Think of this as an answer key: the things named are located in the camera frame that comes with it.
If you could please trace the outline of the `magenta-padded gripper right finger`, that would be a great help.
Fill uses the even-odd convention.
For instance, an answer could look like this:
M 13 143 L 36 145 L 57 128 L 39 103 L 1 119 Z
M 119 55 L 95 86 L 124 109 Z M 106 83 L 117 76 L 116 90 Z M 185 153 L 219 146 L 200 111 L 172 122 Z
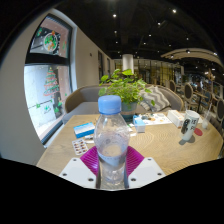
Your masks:
M 144 157 L 131 146 L 127 149 L 125 188 L 140 188 L 165 177 L 165 173 L 152 157 Z

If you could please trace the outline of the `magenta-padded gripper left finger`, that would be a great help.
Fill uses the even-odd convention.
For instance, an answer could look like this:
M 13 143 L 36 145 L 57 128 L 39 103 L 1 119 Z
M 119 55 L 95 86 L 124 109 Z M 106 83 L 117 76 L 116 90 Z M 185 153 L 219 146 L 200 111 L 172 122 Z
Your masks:
M 80 158 L 72 158 L 59 176 L 84 188 L 100 187 L 100 166 L 96 147 L 92 147 Z

